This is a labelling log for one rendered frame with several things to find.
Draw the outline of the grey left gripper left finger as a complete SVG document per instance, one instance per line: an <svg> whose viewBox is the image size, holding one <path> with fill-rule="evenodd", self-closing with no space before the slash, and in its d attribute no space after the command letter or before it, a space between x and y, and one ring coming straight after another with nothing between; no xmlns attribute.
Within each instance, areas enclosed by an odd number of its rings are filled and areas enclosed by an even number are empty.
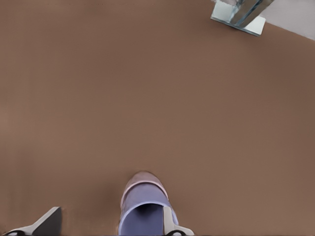
<svg viewBox="0 0 315 236"><path fill-rule="evenodd" d="M62 208L54 206L31 225L13 229L2 236L60 236Z"/></svg>

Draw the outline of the purple cup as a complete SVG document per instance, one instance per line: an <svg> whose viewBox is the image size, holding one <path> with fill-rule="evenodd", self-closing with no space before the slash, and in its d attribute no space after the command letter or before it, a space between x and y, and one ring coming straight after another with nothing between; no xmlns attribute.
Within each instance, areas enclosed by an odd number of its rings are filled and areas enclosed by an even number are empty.
<svg viewBox="0 0 315 236"><path fill-rule="evenodd" d="M171 207L171 203L162 184L138 182L127 185L121 201L118 234L121 236L163 235L164 207Z"/></svg>

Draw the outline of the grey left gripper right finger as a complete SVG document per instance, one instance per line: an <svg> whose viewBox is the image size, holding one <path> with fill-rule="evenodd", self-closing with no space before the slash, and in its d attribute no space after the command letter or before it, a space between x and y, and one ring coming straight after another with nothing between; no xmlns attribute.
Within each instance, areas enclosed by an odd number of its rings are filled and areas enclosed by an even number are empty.
<svg viewBox="0 0 315 236"><path fill-rule="evenodd" d="M165 236L194 236L191 229L174 223L172 209L168 206L163 207L163 233Z"/></svg>

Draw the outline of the silver frame post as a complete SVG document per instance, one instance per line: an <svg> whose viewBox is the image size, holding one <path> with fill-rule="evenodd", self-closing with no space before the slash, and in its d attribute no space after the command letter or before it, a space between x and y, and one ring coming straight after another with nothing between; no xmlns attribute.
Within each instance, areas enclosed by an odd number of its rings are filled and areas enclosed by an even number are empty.
<svg viewBox="0 0 315 236"><path fill-rule="evenodd" d="M275 0L216 0L211 19L254 36L261 36L266 19L260 14Z"/></svg>

